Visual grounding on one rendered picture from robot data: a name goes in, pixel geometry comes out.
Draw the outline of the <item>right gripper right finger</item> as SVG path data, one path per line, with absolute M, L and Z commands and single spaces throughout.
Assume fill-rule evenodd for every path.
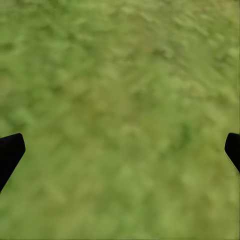
M 237 170 L 240 172 L 240 135 L 229 133 L 224 149 Z

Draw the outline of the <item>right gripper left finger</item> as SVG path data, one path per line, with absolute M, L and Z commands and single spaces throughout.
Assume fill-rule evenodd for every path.
M 0 192 L 26 151 L 21 133 L 0 139 Z

